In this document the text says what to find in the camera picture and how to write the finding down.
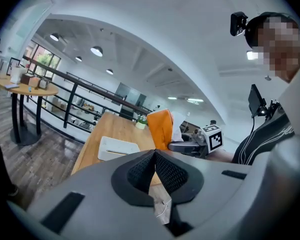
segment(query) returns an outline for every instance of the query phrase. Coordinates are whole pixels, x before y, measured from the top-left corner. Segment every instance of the wooden table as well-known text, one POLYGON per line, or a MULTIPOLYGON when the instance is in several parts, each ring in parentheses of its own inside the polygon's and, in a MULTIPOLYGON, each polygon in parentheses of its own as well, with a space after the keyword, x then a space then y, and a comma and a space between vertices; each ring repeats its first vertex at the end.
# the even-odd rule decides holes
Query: wooden table
MULTIPOLYGON (((86 140, 72 170, 71 174, 80 169, 102 162, 98 159, 99 145, 102 136, 120 141, 136 143, 140 151, 154 150, 155 143, 149 128, 141 130, 135 127, 136 123, 123 117, 105 112, 86 140)), ((151 185, 160 184, 161 181, 155 173, 151 185)))
POLYGON ((31 88, 29 91, 29 86, 23 83, 19 83, 18 88, 6 89, 6 85, 11 85, 10 76, 0 75, 0 88, 12 93, 12 125, 13 129, 10 132, 10 136, 13 142, 21 146, 27 146, 36 143, 41 137, 41 126, 40 126, 40 116, 41 116, 41 104, 43 96, 56 95, 59 90, 58 88, 49 83, 46 89, 35 89, 31 88), (18 94, 20 94, 19 102, 19 124, 17 119, 17 101, 18 94), (27 96, 38 96, 37 106, 36 106, 36 126, 32 123, 24 122, 24 97, 27 96))

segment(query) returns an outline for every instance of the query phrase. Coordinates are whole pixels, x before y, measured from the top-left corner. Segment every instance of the white tray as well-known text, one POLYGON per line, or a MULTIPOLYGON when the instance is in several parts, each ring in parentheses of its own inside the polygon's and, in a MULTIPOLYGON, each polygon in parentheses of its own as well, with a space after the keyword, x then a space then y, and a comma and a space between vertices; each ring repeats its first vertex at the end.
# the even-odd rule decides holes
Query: white tray
POLYGON ((137 144, 103 136, 100 141, 98 158, 103 161, 139 152, 137 144))

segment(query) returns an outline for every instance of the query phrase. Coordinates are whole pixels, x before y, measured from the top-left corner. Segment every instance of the black table base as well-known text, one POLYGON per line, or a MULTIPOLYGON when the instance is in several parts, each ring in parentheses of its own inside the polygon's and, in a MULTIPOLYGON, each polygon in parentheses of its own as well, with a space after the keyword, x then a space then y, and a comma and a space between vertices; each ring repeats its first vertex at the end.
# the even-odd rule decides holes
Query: black table base
POLYGON ((19 125, 17 116, 18 94, 12 93, 12 124, 13 129, 10 132, 11 140, 20 145, 27 146, 36 143, 41 137, 40 115, 42 97, 38 97, 36 107, 36 125, 24 122, 24 95, 20 95, 19 102, 19 125))
POLYGON ((19 128, 20 142, 16 140, 14 129, 10 131, 11 140, 20 146, 35 144, 41 137, 41 134, 37 134, 36 125, 30 122, 24 122, 23 124, 24 126, 19 128))

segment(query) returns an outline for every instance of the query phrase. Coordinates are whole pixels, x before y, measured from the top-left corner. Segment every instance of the potted plant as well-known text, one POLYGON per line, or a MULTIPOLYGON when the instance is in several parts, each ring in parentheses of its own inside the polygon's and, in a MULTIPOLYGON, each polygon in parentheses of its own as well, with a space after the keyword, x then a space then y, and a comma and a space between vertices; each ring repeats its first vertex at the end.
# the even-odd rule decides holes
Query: potted plant
POLYGON ((146 127, 146 124, 147 124, 147 117, 145 115, 138 115, 135 127, 143 130, 146 127))

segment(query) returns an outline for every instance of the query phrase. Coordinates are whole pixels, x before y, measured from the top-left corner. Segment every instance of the round wooden table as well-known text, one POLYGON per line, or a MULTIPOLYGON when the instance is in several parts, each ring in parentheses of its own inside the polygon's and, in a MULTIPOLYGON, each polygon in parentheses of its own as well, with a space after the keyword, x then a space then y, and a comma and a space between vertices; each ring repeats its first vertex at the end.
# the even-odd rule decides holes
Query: round wooden table
POLYGON ((0 88, 12 93, 12 125, 13 129, 10 132, 11 139, 14 143, 27 146, 36 143, 41 137, 41 126, 40 126, 40 116, 41 116, 41 104, 43 96, 52 96, 56 95, 59 90, 58 88, 49 83, 46 89, 35 89, 31 87, 29 91, 29 85, 19 83, 17 88, 6 89, 6 85, 11 85, 10 76, 0 75, 0 88), (18 118, 17 118, 17 100, 18 94, 20 94, 19 102, 19 124, 18 127, 18 118), (26 96, 38 96, 37 105, 36 105, 36 125, 33 123, 24 122, 24 97, 26 96))

